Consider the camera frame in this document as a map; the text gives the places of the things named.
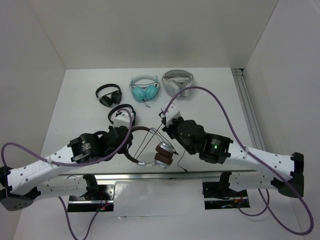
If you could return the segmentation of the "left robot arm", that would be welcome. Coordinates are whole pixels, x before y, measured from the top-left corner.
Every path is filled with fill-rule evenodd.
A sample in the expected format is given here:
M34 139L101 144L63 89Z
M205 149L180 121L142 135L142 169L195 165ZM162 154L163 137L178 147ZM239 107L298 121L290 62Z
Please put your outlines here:
M34 202L62 196L92 200L101 196L93 174L80 177L61 175L74 169L109 161L115 154L124 154L132 145L131 130L110 127L109 131L84 133L62 149L20 168L3 166L0 169L0 203L8 211L18 211Z

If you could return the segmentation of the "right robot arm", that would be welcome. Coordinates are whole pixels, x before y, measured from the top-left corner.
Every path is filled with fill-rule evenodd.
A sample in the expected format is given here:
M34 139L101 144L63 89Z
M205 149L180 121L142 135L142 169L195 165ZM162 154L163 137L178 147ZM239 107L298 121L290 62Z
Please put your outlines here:
M181 116L172 120L162 118L162 131L176 140L190 155L210 164L237 165L259 172L254 186L276 189L290 198L304 196L304 155L294 152L281 155L246 147L233 139L205 132L202 125Z

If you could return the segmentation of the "brown silver headphones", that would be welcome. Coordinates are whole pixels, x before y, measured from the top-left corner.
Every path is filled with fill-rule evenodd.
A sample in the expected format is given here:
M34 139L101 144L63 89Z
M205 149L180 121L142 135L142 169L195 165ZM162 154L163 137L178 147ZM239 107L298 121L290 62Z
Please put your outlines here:
M147 132L146 136L148 134L152 134L153 137L157 136L159 138L159 143L155 147L153 160L149 160L147 162L139 161L138 157L132 156L128 151L124 153L124 156L129 161L140 167L160 167L162 169L170 167L173 163L173 155L178 155L174 146L154 127L134 126L132 128L132 133L136 131L145 131Z

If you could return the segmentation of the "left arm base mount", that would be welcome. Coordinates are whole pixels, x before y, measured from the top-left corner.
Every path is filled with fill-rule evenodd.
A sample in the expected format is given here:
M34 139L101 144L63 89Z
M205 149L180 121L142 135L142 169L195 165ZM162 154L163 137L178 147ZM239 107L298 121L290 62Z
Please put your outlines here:
M69 213L113 212L116 182L98 181L98 188L99 191L88 198L71 195L68 200L67 211Z

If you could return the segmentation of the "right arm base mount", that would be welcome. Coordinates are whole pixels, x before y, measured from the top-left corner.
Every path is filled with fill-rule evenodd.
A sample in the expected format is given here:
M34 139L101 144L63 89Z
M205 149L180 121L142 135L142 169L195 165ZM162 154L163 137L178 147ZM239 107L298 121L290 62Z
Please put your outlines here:
M239 204L240 208L250 208L246 190L220 189L218 182L203 182L202 188L206 210L236 209Z

